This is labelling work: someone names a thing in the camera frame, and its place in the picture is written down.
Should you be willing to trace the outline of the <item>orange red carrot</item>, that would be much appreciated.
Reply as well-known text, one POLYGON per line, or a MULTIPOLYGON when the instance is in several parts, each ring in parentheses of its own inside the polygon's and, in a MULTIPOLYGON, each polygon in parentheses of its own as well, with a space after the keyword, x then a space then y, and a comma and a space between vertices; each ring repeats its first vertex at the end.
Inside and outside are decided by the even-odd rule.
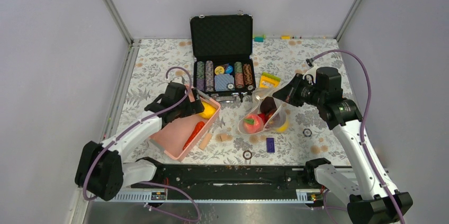
POLYGON ((195 125, 194 130, 192 131, 192 133, 190 134, 190 136, 188 137, 187 141, 183 146, 183 150, 185 150, 189 146, 189 144, 192 142, 192 140, 197 136, 197 134, 202 130, 204 126, 205 122, 203 121, 200 121, 195 125))

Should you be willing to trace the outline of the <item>dark purple plum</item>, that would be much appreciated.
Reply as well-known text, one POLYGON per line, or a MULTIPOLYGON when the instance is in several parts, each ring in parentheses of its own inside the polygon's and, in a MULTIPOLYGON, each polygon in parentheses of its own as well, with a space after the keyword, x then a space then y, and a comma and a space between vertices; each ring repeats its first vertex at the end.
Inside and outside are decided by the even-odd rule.
POLYGON ((274 98, 271 96, 268 96, 265 99, 263 99, 260 104, 259 109, 260 109, 260 113, 263 113, 263 114, 269 114, 272 111, 276 111, 277 105, 275 103, 274 98))

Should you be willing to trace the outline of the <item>dark red apple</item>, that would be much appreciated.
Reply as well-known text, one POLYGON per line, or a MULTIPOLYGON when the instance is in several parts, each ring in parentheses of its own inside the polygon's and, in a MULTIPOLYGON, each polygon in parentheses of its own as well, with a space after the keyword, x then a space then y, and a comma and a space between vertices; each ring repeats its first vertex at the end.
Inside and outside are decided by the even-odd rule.
POLYGON ((271 111, 268 114, 268 120, 266 125, 269 128, 278 128, 284 123, 284 115, 281 114, 281 111, 271 111))

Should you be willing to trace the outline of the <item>pink plastic basket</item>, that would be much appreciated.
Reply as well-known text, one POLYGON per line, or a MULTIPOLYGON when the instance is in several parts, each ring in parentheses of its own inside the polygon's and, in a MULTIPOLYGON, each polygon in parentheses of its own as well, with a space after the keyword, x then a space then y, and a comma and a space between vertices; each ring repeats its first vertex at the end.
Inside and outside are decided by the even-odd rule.
POLYGON ((207 102, 215 108, 215 112, 211 118, 204 119, 198 114, 195 114, 189 117, 176 119, 162 130, 149 137, 152 143, 172 160, 181 162, 195 145, 209 132, 211 126, 219 117, 221 105, 204 94, 201 95, 200 98, 202 101, 207 102), (205 123, 205 126, 198 132, 196 137, 185 146, 185 143, 194 131, 195 126, 201 121, 205 123))

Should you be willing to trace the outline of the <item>clear zip top bag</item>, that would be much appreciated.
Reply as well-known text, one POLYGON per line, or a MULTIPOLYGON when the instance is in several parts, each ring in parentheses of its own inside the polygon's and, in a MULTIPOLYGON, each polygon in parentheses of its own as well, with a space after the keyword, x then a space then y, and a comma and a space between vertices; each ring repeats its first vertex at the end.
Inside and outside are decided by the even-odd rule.
POLYGON ((275 88, 257 88, 252 94, 252 109, 239 121, 238 131, 244 135, 261 132, 286 132, 289 127, 284 102, 273 97, 275 88))

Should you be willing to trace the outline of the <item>yellow lemon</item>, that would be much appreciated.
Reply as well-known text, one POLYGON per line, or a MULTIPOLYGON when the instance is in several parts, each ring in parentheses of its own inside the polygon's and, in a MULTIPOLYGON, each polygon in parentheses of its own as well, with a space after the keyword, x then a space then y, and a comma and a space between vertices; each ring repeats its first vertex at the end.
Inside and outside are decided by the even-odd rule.
POLYGON ((286 120, 280 127, 276 128, 276 132, 277 133, 284 133, 288 128, 289 128, 290 124, 289 121, 286 120))

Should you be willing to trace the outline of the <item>pink peach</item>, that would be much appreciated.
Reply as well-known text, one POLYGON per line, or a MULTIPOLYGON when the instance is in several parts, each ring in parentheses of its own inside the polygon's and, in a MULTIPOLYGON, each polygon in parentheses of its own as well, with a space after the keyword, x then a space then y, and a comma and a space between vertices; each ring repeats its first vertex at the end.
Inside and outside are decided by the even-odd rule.
POLYGON ((254 134, 262 131, 264 127, 263 119, 257 114, 249 114, 243 119, 243 129, 247 134, 254 134))

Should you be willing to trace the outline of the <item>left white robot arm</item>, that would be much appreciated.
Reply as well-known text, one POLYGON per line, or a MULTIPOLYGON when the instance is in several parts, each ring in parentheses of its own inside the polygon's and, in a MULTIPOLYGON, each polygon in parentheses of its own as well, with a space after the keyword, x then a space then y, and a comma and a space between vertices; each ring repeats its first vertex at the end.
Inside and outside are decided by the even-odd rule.
POLYGON ((165 92, 149 103, 126 129, 102 142, 88 142, 82 150, 75 184, 87 201, 113 199, 123 188, 140 182, 159 187, 163 171, 146 159, 125 163, 128 156, 150 136, 180 118, 203 112, 198 90, 177 82, 168 83, 165 92))

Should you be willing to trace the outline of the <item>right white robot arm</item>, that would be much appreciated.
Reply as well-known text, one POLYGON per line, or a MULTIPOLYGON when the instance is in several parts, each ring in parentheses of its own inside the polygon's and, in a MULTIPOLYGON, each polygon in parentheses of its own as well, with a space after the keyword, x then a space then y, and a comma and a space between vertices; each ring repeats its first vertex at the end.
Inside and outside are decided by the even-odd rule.
POLYGON ((357 183, 341 174, 325 158, 306 163, 308 187, 324 186, 343 204, 352 223, 404 223, 413 204, 408 192, 400 192, 380 163, 363 127, 355 102, 343 97, 342 77, 336 68, 319 67, 314 75, 296 74, 272 96, 289 105, 318 109, 349 159, 357 183))

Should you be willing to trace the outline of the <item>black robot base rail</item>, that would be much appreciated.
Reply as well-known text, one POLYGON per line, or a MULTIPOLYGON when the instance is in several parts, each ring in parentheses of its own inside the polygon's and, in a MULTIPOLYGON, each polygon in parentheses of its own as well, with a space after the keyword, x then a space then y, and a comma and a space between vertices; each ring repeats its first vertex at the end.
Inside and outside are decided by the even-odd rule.
POLYGON ((298 195, 322 192, 304 166, 187 165, 156 162, 151 183, 171 186, 168 199, 181 200, 186 192, 195 201, 301 201, 298 195))

